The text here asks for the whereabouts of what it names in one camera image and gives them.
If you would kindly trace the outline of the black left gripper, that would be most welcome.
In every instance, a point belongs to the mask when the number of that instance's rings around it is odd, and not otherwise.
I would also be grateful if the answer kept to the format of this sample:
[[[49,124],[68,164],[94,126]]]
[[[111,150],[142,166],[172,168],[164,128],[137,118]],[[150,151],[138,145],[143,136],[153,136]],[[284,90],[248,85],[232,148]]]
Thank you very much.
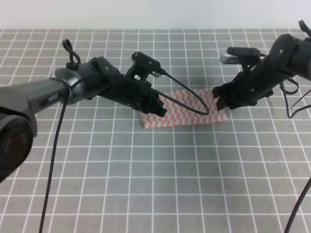
[[[97,70],[107,84],[107,87],[98,95],[145,114],[151,113],[164,117],[167,109],[163,108],[164,102],[159,94],[151,88],[149,82],[141,80],[137,75],[134,76],[132,67],[126,74],[121,74],[107,59],[98,57]]]

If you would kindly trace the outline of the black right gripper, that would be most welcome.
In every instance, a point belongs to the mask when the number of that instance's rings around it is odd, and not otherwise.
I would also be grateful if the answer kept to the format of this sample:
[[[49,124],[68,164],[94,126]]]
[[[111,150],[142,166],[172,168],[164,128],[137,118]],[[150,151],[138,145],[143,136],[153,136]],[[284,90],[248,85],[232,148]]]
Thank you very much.
[[[240,72],[240,76],[221,86],[214,87],[212,94],[218,98],[216,102],[217,110],[225,108],[236,109],[242,106],[254,106],[257,101],[265,97],[263,87],[262,71],[250,71],[245,74]]]

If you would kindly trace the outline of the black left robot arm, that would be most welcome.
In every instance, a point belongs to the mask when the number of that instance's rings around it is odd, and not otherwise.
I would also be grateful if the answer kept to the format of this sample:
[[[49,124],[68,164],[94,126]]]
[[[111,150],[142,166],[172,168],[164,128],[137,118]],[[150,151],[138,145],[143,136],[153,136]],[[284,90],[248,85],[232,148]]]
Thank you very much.
[[[145,114],[165,116],[159,95],[146,81],[160,69],[149,59],[121,74],[104,57],[59,68],[55,76],[0,89],[0,178],[5,180],[27,158],[37,135],[35,115],[58,102],[68,105],[100,96]]]

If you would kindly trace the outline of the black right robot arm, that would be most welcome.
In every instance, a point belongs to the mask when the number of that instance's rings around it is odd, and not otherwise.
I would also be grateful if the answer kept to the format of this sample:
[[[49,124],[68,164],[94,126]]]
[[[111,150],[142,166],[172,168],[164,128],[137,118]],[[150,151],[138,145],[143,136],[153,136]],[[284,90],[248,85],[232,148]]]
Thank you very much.
[[[241,65],[230,82],[213,88],[217,110],[255,106],[273,94],[273,88],[294,76],[311,78],[311,39],[279,36],[265,55],[256,48],[229,47],[220,57],[227,65]]]

